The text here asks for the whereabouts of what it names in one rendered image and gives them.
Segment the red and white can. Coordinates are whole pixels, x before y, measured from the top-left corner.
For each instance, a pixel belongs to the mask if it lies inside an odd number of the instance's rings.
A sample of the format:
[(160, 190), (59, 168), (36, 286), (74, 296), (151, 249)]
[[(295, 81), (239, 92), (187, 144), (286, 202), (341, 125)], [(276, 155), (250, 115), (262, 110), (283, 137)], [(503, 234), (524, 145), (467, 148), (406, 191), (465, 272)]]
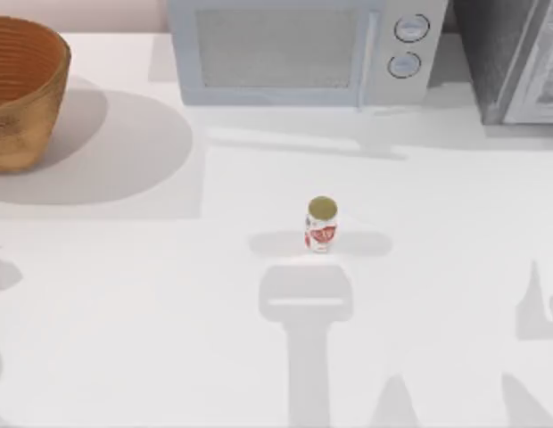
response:
[(317, 196), (308, 205), (304, 242), (314, 252), (327, 252), (337, 228), (338, 206), (328, 196)]

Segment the microwave oven door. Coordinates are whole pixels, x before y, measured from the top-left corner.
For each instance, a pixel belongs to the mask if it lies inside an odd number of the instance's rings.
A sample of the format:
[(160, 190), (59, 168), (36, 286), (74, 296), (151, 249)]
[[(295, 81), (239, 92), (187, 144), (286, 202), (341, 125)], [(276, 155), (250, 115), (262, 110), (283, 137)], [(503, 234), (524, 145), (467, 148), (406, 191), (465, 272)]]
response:
[(186, 105), (360, 106), (381, 0), (166, 0)]

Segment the round microwave knob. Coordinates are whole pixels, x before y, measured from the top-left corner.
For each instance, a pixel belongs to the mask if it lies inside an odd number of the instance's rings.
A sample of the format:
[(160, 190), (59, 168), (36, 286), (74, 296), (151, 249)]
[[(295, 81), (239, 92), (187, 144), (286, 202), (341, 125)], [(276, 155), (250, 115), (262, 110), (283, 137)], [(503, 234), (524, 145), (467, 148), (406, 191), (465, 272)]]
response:
[(394, 35), (403, 43), (416, 43), (430, 30), (430, 21), (423, 14), (413, 14), (398, 19)]
[(414, 77), (422, 67), (420, 57), (412, 52), (393, 56), (387, 65), (389, 73), (397, 79)]

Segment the pale microwave oven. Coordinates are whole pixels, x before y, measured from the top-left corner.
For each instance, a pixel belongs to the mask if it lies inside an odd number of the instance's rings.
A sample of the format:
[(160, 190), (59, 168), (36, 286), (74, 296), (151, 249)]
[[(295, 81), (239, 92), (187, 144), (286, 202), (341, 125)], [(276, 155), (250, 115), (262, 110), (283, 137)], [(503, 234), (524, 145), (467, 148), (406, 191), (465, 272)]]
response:
[[(442, 33), (448, 0), (381, 0), (373, 44), (367, 51), (364, 102), (360, 106), (409, 105), (423, 100), (430, 80), (434, 57)], [(430, 21), (428, 34), (416, 43), (403, 43), (394, 35), (399, 18), (423, 14)], [(421, 70), (412, 78), (397, 79), (388, 71), (389, 60), (412, 52), (421, 61)]]

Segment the brown woven basket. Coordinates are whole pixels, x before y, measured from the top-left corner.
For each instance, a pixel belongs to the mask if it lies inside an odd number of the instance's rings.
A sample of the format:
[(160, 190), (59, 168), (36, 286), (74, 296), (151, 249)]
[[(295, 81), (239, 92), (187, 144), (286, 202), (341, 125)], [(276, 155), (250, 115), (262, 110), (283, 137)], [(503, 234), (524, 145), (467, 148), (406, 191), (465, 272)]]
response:
[(51, 140), (71, 50), (47, 26), (0, 16), (0, 173), (34, 167)]

